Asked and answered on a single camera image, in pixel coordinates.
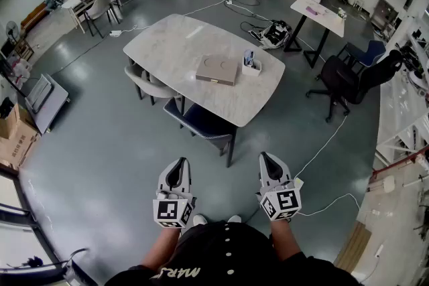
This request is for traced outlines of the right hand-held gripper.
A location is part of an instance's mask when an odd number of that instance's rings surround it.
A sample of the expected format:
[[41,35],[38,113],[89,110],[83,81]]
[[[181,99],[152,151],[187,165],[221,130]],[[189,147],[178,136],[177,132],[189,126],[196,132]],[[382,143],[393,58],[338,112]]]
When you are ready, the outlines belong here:
[[300,190],[304,182],[300,178],[290,180],[288,166],[271,153],[259,154],[259,169],[261,188],[256,197],[261,209],[272,222],[292,218],[302,208]]

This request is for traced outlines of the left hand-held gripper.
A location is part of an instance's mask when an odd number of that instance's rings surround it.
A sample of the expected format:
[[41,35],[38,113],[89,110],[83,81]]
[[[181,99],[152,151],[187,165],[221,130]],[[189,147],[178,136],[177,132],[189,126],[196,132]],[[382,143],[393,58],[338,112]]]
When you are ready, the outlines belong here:
[[154,221],[163,228],[185,228],[196,206],[190,193],[190,164],[185,157],[171,162],[160,174],[157,198],[153,200]]

